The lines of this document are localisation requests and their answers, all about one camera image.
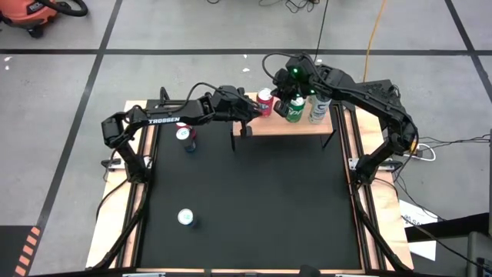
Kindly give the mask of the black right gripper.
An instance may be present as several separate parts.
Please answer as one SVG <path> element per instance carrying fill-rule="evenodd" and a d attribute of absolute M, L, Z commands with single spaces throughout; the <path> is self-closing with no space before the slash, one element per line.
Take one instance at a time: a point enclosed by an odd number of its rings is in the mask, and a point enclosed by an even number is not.
<path fill-rule="evenodd" d="M 316 73 L 316 65 L 309 55 L 290 57 L 285 68 L 278 70 L 274 76 L 274 90 L 271 94 L 278 102 L 274 104 L 273 110 L 286 118 L 292 100 L 316 95 L 317 89 L 313 82 Z"/>

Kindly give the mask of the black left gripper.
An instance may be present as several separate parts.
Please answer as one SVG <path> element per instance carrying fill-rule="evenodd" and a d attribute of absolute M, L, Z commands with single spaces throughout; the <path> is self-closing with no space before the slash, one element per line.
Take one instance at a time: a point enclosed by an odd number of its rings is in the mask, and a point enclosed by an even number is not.
<path fill-rule="evenodd" d="M 214 90 L 211 97 L 214 108 L 213 121 L 240 122 L 240 136 L 252 136 L 252 130 L 247 124 L 255 118 L 262 117 L 263 112 L 258 109 L 258 103 L 245 94 L 242 87 L 223 85 Z"/>

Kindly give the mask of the green Sprite soda can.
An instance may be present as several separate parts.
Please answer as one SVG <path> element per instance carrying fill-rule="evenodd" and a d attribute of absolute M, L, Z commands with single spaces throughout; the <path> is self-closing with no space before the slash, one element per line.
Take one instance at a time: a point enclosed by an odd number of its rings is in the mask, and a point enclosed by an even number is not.
<path fill-rule="evenodd" d="M 288 122 L 299 122 L 304 111 L 305 99 L 303 97 L 297 97 L 292 99 L 288 104 L 288 114 L 286 120 Z"/>

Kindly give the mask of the blue silver energy drink can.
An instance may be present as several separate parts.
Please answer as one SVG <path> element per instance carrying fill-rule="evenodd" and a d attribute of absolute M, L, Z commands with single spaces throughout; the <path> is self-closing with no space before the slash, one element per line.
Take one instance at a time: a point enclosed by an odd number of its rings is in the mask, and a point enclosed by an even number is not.
<path fill-rule="evenodd" d="M 180 128 L 176 131 L 176 138 L 186 152 L 195 151 L 196 143 L 190 129 Z"/>
<path fill-rule="evenodd" d="M 193 227 L 196 224 L 194 213 L 188 208 L 180 210 L 178 212 L 177 219 L 181 225 L 187 227 Z"/>

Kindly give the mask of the wooden shelf with black legs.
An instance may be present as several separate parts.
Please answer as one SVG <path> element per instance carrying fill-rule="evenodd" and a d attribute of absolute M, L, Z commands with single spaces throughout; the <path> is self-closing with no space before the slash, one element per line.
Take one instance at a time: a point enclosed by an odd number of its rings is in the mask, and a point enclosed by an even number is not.
<path fill-rule="evenodd" d="M 328 138 L 323 142 L 323 145 L 326 146 L 335 132 L 330 115 L 327 113 L 320 124 L 312 124 L 308 120 L 310 110 L 311 103 L 307 102 L 299 122 L 288 122 L 276 112 L 272 112 L 268 117 L 253 119 L 247 126 L 251 128 L 252 135 L 255 136 L 327 135 Z"/>

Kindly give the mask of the black table mat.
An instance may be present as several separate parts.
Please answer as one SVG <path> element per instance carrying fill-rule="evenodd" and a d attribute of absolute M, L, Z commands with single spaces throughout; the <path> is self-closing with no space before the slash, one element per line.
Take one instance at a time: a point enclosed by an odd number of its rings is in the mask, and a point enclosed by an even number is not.
<path fill-rule="evenodd" d="M 341 141 L 317 135 L 230 140 L 230 125 L 197 129 L 186 152 L 158 131 L 140 264 L 180 269 L 359 269 Z M 177 215 L 190 209 L 193 227 Z"/>

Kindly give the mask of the white printed paper sheet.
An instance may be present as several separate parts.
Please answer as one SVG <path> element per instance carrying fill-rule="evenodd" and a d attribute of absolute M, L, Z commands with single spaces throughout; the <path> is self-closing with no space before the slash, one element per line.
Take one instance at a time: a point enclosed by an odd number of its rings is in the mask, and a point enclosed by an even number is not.
<path fill-rule="evenodd" d="M 399 201 L 401 216 L 404 218 L 404 227 L 412 227 L 414 225 L 424 225 L 429 223 L 438 222 L 438 217 L 427 211 L 426 209 L 419 208 L 409 202 L 403 200 Z"/>

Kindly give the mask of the plain white paper sheet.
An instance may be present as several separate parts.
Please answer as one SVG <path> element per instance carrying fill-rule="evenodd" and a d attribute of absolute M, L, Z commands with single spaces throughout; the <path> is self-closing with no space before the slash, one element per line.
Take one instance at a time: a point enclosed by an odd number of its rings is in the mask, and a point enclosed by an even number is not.
<path fill-rule="evenodd" d="M 425 241 L 425 242 L 410 242 L 409 249 L 411 253 L 419 255 L 422 258 L 435 261 L 437 254 L 437 242 Z"/>

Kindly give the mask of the orange shop vacuum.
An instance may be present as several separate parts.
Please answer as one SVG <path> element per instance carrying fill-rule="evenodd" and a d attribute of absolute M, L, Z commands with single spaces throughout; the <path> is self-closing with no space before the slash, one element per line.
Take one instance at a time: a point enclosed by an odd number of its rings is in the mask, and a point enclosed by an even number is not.
<path fill-rule="evenodd" d="M 41 38 L 44 26 L 57 12 L 36 0 L 0 0 L 0 22 L 21 28 L 32 38 Z"/>

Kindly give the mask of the grey box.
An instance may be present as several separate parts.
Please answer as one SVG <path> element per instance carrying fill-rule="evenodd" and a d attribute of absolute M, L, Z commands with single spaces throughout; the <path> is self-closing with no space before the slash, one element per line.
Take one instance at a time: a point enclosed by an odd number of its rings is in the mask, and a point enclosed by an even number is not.
<path fill-rule="evenodd" d="M 492 232 L 469 234 L 467 258 L 467 277 L 492 277 Z"/>

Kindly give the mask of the black mat orange stripes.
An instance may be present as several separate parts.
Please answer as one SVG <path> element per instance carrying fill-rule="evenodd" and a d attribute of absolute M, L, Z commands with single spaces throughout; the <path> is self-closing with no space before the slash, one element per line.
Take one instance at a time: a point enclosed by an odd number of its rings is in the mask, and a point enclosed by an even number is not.
<path fill-rule="evenodd" d="M 36 225 L 0 225 L 0 277 L 26 277 L 42 230 Z"/>

